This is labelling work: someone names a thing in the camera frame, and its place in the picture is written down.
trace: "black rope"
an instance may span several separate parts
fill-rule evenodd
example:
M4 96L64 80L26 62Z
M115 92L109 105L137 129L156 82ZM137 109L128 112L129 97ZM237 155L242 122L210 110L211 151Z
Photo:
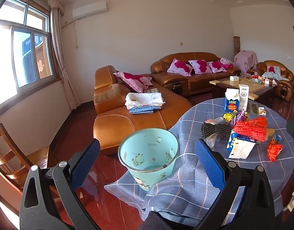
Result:
M230 136L232 127L229 124L211 124L203 123L201 126L201 137L206 139L213 133L220 134L223 136Z

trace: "window sill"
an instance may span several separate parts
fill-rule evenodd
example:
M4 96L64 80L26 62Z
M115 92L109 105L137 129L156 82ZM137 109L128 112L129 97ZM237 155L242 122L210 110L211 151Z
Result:
M16 105L17 103L19 103L21 100L25 99L26 97L32 95L33 93L36 93L37 91L41 90L42 88L45 88L46 86L49 86L55 82L60 81L60 78L55 78L52 79L46 83L40 84L38 86L35 86L34 88L32 88L31 90L21 94L21 95L16 95L16 98L11 99L11 101L9 101L7 104L3 105L0 108L0 116L5 113L8 109L12 108L14 105Z

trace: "brown leather sofa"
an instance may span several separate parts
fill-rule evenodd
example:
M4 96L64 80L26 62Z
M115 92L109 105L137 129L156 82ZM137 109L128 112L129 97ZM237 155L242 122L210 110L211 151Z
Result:
M117 79L113 66L99 68L95 73L94 105L97 118L94 138L100 141L101 154L116 153L120 143L131 133L146 128L170 129L192 104L185 98L151 81L162 94L165 104L152 114L130 114L124 105L131 88Z
M257 72L261 76L263 73L267 72L267 66L280 67L281 76L289 79L289 81L279 80L275 91L277 96L283 98L286 102L289 102L294 92L294 75L285 65L275 60L266 60L259 62L257 64L257 69L247 70L247 73L254 74Z
M151 77L156 83L184 97L211 91L210 81L228 78L240 73L237 68L229 68L227 72L205 74L195 74L193 70L190 77L184 77L176 73L167 72L174 58L186 64L189 64L189 60L205 60L209 62L220 60L220 58L215 54L206 52L174 53L161 58L151 65Z

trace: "folded white towel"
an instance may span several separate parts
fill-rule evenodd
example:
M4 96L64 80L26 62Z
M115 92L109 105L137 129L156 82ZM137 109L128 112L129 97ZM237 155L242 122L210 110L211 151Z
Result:
M131 109L134 106L142 105L157 105L162 106L165 102L163 101L161 93L128 93L126 96L127 109Z

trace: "round table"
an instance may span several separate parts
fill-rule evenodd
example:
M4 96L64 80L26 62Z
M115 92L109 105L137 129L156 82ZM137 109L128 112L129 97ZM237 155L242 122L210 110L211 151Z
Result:
M105 189L136 207L142 220L146 219L152 210L165 218L179 222L184 220L183 224L196 226L213 204L219 189L213 187L206 176L195 155L194 145L201 138L200 128L203 122L223 116L223 104L223 98L199 103L188 110L170 129L180 142L180 155L171 176L161 180L146 192L137 185L131 174L126 172L116 182L106 185ZM221 137L215 144L214 151L221 153L227 161L233 160L243 168L254 169L258 165L263 166L271 185L275 214L278 215L283 210L280 191L294 168L294 140L286 130L287 122L273 110L265 108L267 127L275 129L275 133L282 137L283 149L274 163L269 160L266 153L269 140L256 144L247 159L228 159L229 152L226 146L229 137ZM249 114L250 119L256 117L258 116ZM224 223L232 220L243 191L244 187L240 187Z

